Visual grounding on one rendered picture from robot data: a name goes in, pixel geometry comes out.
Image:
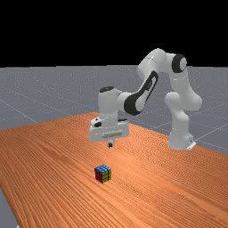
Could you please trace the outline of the many-coloured puzzle cube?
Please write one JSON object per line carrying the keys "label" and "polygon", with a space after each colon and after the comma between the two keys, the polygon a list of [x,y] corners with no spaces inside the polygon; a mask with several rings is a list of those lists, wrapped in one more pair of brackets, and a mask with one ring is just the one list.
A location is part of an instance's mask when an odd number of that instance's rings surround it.
{"label": "many-coloured puzzle cube", "polygon": [[111,168],[105,164],[94,169],[95,179],[100,183],[106,183],[111,179]]}

